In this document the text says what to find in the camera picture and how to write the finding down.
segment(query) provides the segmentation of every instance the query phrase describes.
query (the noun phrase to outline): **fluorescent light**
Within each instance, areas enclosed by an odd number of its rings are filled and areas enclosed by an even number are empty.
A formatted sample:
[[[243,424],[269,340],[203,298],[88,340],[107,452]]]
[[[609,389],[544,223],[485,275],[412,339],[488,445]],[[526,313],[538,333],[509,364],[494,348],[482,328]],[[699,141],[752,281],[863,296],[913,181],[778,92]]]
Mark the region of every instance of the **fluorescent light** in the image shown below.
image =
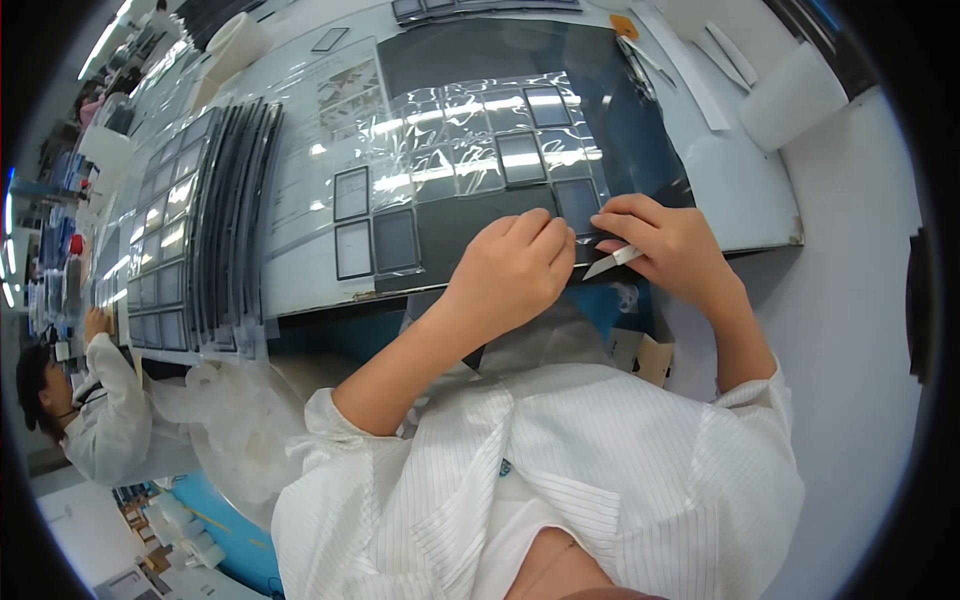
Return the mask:
[[[13,255],[13,240],[7,240],[7,260],[10,261],[10,273],[16,273],[16,257]]]
[[[110,24],[107,25],[107,28],[104,29],[104,32],[100,35],[100,39],[97,40],[97,43],[93,45],[93,50],[90,51],[90,56],[86,57],[86,62],[84,63],[84,68],[80,70],[80,75],[77,76],[77,81],[84,78],[86,74],[86,69],[89,68],[90,63],[93,62],[93,59],[100,54],[100,51],[103,49],[104,44],[107,43],[107,38],[110,37],[110,34],[113,33],[113,30],[117,27],[117,19],[114,17]]]
[[[13,232],[13,197],[7,192],[7,205],[4,207],[4,227],[7,228],[7,235]]]

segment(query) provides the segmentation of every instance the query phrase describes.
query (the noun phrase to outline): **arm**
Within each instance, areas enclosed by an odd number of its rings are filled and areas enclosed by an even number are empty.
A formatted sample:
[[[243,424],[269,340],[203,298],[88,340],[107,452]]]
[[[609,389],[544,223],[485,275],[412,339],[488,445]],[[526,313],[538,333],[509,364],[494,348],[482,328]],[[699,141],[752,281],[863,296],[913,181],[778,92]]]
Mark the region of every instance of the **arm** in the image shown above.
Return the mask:
[[[354,426],[394,435],[440,374],[557,300],[574,254],[573,230],[542,208],[494,221],[467,246],[440,299],[334,390],[333,404]]]
[[[727,264],[696,208],[667,208],[642,194],[610,200],[593,224],[643,251],[628,263],[635,271],[694,305],[713,327],[717,385],[721,393],[747,381],[770,379],[777,362],[754,317],[743,282]],[[616,240],[597,248],[613,252]]]
[[[85,334],[89,340],[87,367],[107,391],[107,406],[97,413],[93,426],[71,444],[71,453],[79,454],[90,479],[112,485],[146,458],[153,416],[136,373],[106,334],[106,320],[103,311],[90,309]]]

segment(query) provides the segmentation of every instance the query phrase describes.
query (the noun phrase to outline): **ceiling light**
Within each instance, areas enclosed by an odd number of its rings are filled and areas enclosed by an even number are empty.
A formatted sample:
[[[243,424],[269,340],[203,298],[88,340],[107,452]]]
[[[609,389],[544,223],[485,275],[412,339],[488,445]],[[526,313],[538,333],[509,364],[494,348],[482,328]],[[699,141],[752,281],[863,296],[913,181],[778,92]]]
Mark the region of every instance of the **ceiling light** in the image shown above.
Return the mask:
[[[16,273],[16,257],[13,255],[13,240],[7,240],[7,260],[10,262],[11,275]]]
[[[4,207],[3,224],[7,228],[7,235],[13,232],[13,197],[7,192],[7,205]]]

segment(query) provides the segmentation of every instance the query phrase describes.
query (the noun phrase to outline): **person's right hand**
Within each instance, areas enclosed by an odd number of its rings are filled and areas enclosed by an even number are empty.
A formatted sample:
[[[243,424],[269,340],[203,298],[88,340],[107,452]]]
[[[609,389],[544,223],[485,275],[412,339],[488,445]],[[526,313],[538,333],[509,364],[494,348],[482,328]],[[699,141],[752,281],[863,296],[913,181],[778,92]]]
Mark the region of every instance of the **person's right hand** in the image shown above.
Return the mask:
[[[503,217],[467,246],[444,294],[431,307],[454,317],[475,348],[538,316],[573,272],[573,229],[543,208]]]
[[[84,318],[84,339],[89,344],[98,333],[107,332],[107,313],[102,308],[91,306]]]
[[[590,220],[643,252],[627,263],[630,268],[708,319],[727,300],[739,300],[743,294],[743,283],[696,208],[667,208],[643,194],[630,194],[610,199]],[[618,240],[605,240],[597,250],[613,252],[623,246]]]

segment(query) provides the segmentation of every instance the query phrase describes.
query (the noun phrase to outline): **glass panel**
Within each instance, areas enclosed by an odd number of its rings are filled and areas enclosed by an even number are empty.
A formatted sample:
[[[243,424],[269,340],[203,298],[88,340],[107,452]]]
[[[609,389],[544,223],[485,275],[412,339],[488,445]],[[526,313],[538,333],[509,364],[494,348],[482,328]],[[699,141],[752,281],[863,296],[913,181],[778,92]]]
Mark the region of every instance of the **glass panel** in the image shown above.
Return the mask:
[[[593,182],[590,180],[560,181],[554,184],[561,216],[577,235],[595,233],[590,217],[600,210]]]
[[[203,149],[204,143],[198,142],[177,157],[177,168],[174,171],[174,180],[180,180],[197,170],[197,163],[200,161],[200,152]]]
[[[404,16],[420,11],[420,2],[418,0],[394,0],[394,15]]]
[[[153,178],[144,179],[143,185],[140,187],[140,197],[136,201],[136,205],[146,206],[150,203],[150,200],[154,198],[154,180]]]
[[[329,52],[348,31],[347,27],[334,27],[328,30],[314,45],[311,52]]]
[[[143,232],[146,230],[147,225],[147,213],[141,212],[140,214],[133,217],[133,233],[130,236],[130,243],[132,244],[136,240],[143,237]]]
[[[420,150],[446,141],[444,112],[439,102],[405,105],[403,112],[409,150]]]
[[[159,198],[147,210],[147,218],[144,221],[144,230],[150,232],[163,224],[163,205],[166,204],[166,198]]]
[[[163,262],[171,258],[176,258],[183,254],[183,234],[186,231],[186,221],[180,220],[168,228],[164,228],[160,234],[160,252],[163,254]]]
[[[503,188],[492,138],[455,145],[453,170],[457,174],[457,193],[461,196]]]
[[[170,223],[179,216],[186,214],[192,200],[190,192],[193,191],[193,182],[196,180],[196,177],[192,177],[170,188],[170,192],[167,194],[166,214],[163,217],[164,223]]]
[[[130,270],[128,277],[140,275],[140,255],[143,253],[143,242],[130,245]]]
[[[532,133],[502,135],[496,138],[508,183],[543,180],[543,163]]]
[[[530,117],[527,103],[519,88],[484,92],[483,100],[494,132],[508,133],[533,129],[533,119]]]
[[[338,173],[333,180],[333,219],[343,221],[368,212],[369,171],[367,167]]]
[[[412,210],[392,212],[373,218],[373,246],[376,270],[389,273],[417,266],[417,237]]]
[[[196,121],[190,124],[190,127],[186,128],[186,132],[183,134],[183,146],[189,146],[194,141],[204,137],[206,133],[206,128],[210,125],[210,118],[213,114],[212,111],[208,110],[204,113],[204,116],[198,118]]]
[[[416,202],[449,198],[457,193],[449,146],[414,154],[410,158]]]
[[[156,171],[156,168],[160,166],[160,158],[163,156],[163,151],[157,151],[155,155],[150,157],[150,161],[147,163],[147,170],[145,173],[149,176]]]
[[[140,271],[146,272],[155,268],[160,259],[160,231],[151,234],[143,240],[143,253],[140,255]]]
[[[140,279],[140,306],[150,308],[156,306],[156,274],[149,274]]]
[[[537,132],[543,162],[552,180],[571,180],[590,177],[587,151],[580,135],[572,127]]]
[[[160,270],[156,275],[159,278],[159,287],[157,288],[157,302],[161,305],[176,304],[182,300],[180,295],[180,273],[183,263],[171,265],[166,269]]]
[[[177,135],[172,140],[167,142],[167,145],[163,147],[163,156],[160,158],[160,163],[164,163],[167,160],[170,160],[177,153],[177,150],[180,149],[180,143],[183,141],[182,135]]]
[[[154,196],[158,195],[160,192],[170,187],[170,183],[173,181],[173,178],[174,178],[173,163],[170,163],[167,166],[160,169],[160,172],[156,174],[156,179],[154,179]]]
[[[143,342],[147,348],[161,348],[160,321],[157,315],[143,315]]]
[[[186,350],[186,342],[183,339],[183,313],[161,313],[160,335],[164,348]]]
[[[127,308],[136,310],[140,307],[140,280],[127,282]]]
[[[130,339],[135,344],[143,344],[143,317],[130,317]]]
[[[370,221],[364,220],[336,228],[337,278],[370,275]]]
[[[523,93],[537,127],[570,125],[570,115],[566,113],[564,100],[556,87],[527,87]]]

